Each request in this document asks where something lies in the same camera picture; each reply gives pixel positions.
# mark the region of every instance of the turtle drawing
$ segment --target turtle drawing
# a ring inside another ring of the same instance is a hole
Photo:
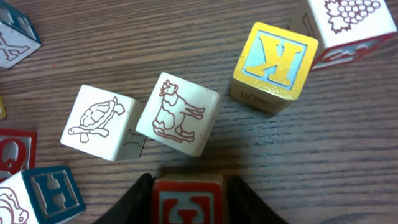
[[[79,134],[80,142],[87,143],[89,141],[88,134],[99,134],[106,138],[109,131],[105,128],[106,124],[113,118],[116,113],[121,116],[125,112],[122,104],[118,104],[116,97],[103,103],[96,103],[89,107],[80,118],[79,127],[72,127],[68,130],[68,134]]]

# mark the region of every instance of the blue block face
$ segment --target blue block face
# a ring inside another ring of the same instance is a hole
[[[68,166],[25,170],[22,176],[39,223],[57,223],[86,209]]]
[[[16,8],[0,0],[0,22],[41,44],[31,21]]]

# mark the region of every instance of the wooden table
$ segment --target wooden table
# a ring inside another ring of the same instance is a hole
[[[38,132],[37,166],[68,164],[91,223],[145,172],[240,175],[289,223],[397,223],[398,38],[351,65],[311,72],[277,116],[229,96],[256,21],[287,27],[298,0],[9,0],[44,43],[0,71],[8,119]],[[398,20],[398,2],[386,1]],[[222,95],[203,155],[148,139],[140,159],[108,162],[60,145],[82,84],[146,101],[161,72]]]

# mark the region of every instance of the toy block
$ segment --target toy block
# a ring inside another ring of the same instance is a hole
[[[314,38],[255,23],[233,74],[231,96],[280,112],[300,96],[317,47]]]
[[[238,176],[229,179],[227,196],[231,224],[287,224]]]
[[[0,128],[0,182],[35,164],[37,133]]]
[[[397,32],[384,0],[302,0],[289,27],[319,41],[313,70],[354,62]]]
[[[133,98],[83,85],[61,144],[110,161],[139,158],[146,137],[135,130],[143,109]]]
[[[7,118],[6,107],[4,106],[4,102],[0,96],[0,120]]]
[[[85,210],[68,166],[22,170],[0,184],[2,223],[65,223]]]
[[[153,184],[154,178],[151,174],[143,174],[120,200],[93,224],[149,224]]]
[[[223,178],[168,175],[155,181],[151,207],[152,224],[223,224]]]
[[[164,72],[136,131],[196,157],[202,154],[219,111],[220,94]]]
[[[41,45],[30,20],[0,0],[0,67],[11,68]]]

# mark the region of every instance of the red block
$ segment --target red block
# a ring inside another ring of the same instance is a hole
[[[0,182],[35,163],[37,133],[0,129]]]
[[[152,224],[222,224],[223,178],[197,174],[156,180],[151,209]]]

